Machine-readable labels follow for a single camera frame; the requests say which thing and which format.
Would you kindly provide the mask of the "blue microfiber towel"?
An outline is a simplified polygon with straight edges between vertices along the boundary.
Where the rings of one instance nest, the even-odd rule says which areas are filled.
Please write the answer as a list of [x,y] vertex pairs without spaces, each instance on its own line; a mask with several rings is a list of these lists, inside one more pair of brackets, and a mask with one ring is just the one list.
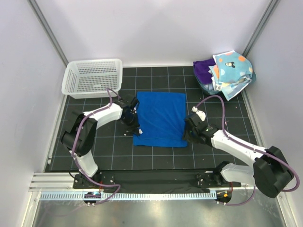
[[137,93],[137,110],[142,134],[133,136],[135,146],[183,148],[186,117],[186,95],[176,92]]

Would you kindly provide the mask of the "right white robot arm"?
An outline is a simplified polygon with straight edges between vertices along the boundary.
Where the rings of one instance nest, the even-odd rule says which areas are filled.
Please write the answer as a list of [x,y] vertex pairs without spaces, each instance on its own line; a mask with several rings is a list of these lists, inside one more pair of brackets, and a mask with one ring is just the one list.
[[244,162],[243,166],[222,162],[213,175],[216,186],[245,183],[255,186],[267,197],[275,198],[293,180],[294,173],[280,149],[253,145],[214,124],[207,125],[202,111],[191,113],[184,121],[184,140],[222,150]]

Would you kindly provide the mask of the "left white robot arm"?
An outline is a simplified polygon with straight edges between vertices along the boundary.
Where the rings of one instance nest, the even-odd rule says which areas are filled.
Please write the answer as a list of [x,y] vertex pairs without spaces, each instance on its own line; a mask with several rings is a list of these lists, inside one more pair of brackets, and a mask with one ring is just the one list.
[[96,175],[98,165],[91,151],[97,129],[110,122],[121,121],[126,126],[126,132],[139,136],[142,133],[136,112],[139,104],[138,98],[130,95],[116,101],[110,99],[106,106],[99,109],[72,112],[61,143],[75,159],[80,172],[85,175],[83,182],[89,189],[96,189],[100,184],[100,177]]

